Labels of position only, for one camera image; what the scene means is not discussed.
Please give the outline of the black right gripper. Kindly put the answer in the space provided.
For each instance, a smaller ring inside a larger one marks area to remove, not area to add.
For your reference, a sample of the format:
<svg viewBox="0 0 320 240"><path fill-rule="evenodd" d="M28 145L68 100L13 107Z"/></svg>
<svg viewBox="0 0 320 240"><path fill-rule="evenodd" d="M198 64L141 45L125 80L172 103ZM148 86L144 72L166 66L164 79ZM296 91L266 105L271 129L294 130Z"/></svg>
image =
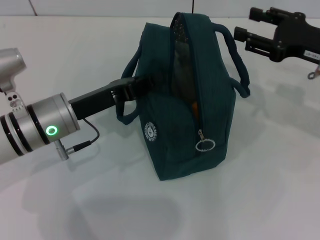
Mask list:
<svg viewBox="0 0 320 240"><path fill-rule="evenodd" d="M252 7L249 19L276 25L273 40L236 26L234 39L245 43L245 50L279 63L296 57L311 63L320 61L320 29L306 22L302 12L288 12L271 7L263 11Z"/></svg>

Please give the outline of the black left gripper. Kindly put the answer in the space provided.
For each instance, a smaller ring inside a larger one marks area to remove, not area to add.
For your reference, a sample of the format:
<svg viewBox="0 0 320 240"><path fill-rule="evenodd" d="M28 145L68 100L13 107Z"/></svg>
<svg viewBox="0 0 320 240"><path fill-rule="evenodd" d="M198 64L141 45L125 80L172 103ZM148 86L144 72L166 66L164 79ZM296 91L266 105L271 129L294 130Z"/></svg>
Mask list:
<svg viewBox="0 0 320 240"><path fill-rule="evenodd" d="M139 99L160 85L162 81L161 73L121 78L68 102L77 120L83 120L116 104Z"/></svg>

